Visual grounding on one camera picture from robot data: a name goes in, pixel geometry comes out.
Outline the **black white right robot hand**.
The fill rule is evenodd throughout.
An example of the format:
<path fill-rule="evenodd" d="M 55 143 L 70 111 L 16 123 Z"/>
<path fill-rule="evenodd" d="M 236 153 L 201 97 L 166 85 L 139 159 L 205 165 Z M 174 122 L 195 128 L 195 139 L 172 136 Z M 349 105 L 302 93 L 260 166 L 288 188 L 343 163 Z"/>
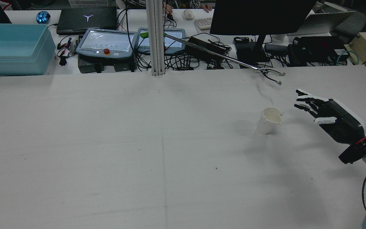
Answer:
<path fill-rule="evenodd" d="M 305 90 L 296 90 L 294 107 L 308 112 L 334 141 L 343 144 L 356 144 L 365 135 L 363 120 L 341 101 L 312 95 Z"/>

